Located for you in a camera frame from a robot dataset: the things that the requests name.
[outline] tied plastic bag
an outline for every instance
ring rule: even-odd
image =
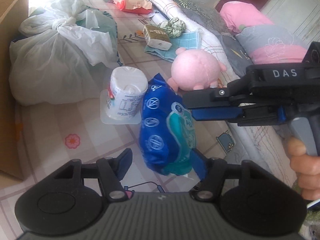
[[[160,74],[143,98],[140,147],[148,168],[160,174],[184,175],[192,169],[196,133],[191,113]]]
[[[116,23],[87,8],[82,0],[52,0],[43,14],[22,22],[19,31],[28,38],[10,45],[9,82],[18,102],[63,104],[100,96],[91,73],[119,66]]]

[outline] red package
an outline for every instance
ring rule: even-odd
[[[117,7],[124,12],[149,14],[152,3],[149,0],[113,0]]]

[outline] green scrunchie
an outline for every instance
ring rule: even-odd
[[[164,29],[169,38],[177,38],[186,29],[186,24],[184,21],[179,20],[178,17],[175,17],[158,24],[158,27]]]

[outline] label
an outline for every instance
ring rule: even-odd
[[[144,94],[124,94],[108,87],[107,115],[113,119],[129,119],[137,113],[137,107]]]
[[[181,163],[189,159],[190,149],[196,147],[195,127],[191,112],[180,103],[171,104],[171,110],[172,112],[167,117],[167,127],[180,146],[179,156],[175,162]]]
[[[264,79],[270,81],[297,80],[304,77],[304,70],[299,68],[269,68],[263,70]]]

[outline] white plastic bag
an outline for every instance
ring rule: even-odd
[[[19,30],[28,38],[10,45],[13,96],[23,105],[98,98],[101,88],[93,80],[91,68],[119,66],[116,34],[96,31],[98,18],[106,16],[98,10],[84,11],[82,0],[52,0],[44,9],[44,14],[21,24]],[[88,28],[76,25],[83,19]]]
[[[75,103],[100,95],[81,50],[55,30],[10,46],[10,87],[22,105]]]

